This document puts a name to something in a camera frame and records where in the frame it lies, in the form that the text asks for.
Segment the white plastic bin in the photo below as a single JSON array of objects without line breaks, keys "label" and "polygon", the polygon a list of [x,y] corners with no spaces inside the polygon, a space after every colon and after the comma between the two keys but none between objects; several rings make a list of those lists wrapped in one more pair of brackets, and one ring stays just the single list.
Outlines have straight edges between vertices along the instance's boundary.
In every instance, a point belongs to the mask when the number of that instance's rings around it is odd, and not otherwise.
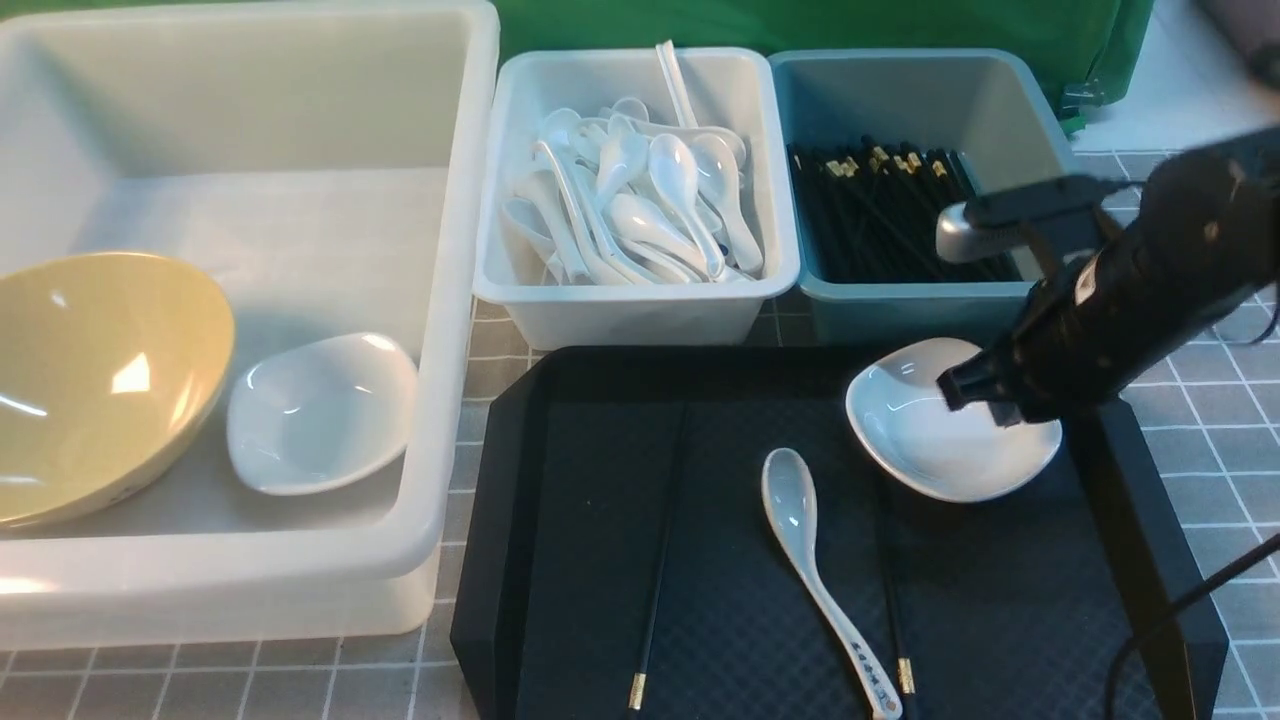
[{"label": "white plastic bin", "polygon": [[676,124],[657,53],[566,50],[513,58],[498,76],[476,232],[475,295],[502,305],[529,345],[728,345],[742,342],[769,297],[800,274],[786,152],[764,56],[737,47],[678,50],[699,123],[727,127],[748,143],[748,224],[764,247],[760,281],[687,286],[559,287],[538,284],[541,263],[502,232],[497,210],[527,165],[538,126],[557,108],[595,115],[634,96],[655,122]]},{"label": "white plastic bin", "polygon": [[358,331],[394,337],[421,368],[403,461],[348,488],[273,498],[242,487],[224,397],[154,486],[102,512],[0,534],[0,648],[422,623],[466,370],[497,59],[497,12],[475,0],[0,24],[0,273],[96,250],[172,255],[227,292],[236,373]]}]

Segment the green cloth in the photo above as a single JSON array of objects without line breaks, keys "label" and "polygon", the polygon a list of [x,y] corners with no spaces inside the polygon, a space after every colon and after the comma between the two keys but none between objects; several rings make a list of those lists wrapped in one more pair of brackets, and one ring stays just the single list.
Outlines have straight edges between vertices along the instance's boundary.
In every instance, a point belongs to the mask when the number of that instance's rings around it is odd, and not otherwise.
[{"label": "green cloth", "polygon": [[[0,18],[202,1],[0,0]],[[503,59],[529,50],[644,47],[668,38],[764,55],[820,47],[998,47],[1030,65],[1057,109],[1070,86],[1089,86],[1105,102],[1124,97],[1153,1],[493,0],[502,18]]]}]

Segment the large white plastic tub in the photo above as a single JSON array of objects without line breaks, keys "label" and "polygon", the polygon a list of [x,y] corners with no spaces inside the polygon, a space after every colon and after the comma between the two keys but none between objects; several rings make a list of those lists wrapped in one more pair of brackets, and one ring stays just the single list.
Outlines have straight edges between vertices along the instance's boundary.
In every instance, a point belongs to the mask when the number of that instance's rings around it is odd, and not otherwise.
[{"label": "large white plastic tub", "polygon": [[106,249],[189,260],[236,310],[236,373],[355,331],[422,348],[408,452],[366,482],[302,498],[242,488],[219,409],[138,496],[0,536],[0,647],[394,633],[426,618],[497,55],[493,6],[467,0],[0,24],[0,273]]}]

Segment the black chopsticks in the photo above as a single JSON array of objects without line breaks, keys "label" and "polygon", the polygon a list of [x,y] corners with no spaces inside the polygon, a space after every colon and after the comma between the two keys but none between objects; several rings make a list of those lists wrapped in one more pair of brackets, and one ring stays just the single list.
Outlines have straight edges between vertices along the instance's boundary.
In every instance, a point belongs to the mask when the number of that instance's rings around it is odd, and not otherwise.
[{"label": "black chopsticks", "polygon": [[787,147],[801,224],[833,283],[936,283],[1019,281],[1007,255],[963,265],[938,259],[938,214],[977,197],[955,150],[886,145],[863,136],[856,145]]}]

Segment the black tray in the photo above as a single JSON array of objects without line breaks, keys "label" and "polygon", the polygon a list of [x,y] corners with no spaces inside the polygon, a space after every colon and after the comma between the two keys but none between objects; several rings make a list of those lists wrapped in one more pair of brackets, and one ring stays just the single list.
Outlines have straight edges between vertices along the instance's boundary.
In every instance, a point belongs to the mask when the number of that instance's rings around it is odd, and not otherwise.
[{"label": "black tray", "polygon": [[[919,717],[1101,716],[1114,651],[1199,580],[1129,407],[1065,428],[1025,488],[975,506],[883,480],[840,398],[890,348],[572,348],[490,409],[451,638],[484,720],[621,716],[677,420],[681,496],[643,717],[865,717],[847,661],[768,532],[759,469],[814,474],[818,562]],[[897,606],[886,610],[874,523]],[[1208,601],[1126,673],[1119,716],[1208,717],[1226,634]]]}]

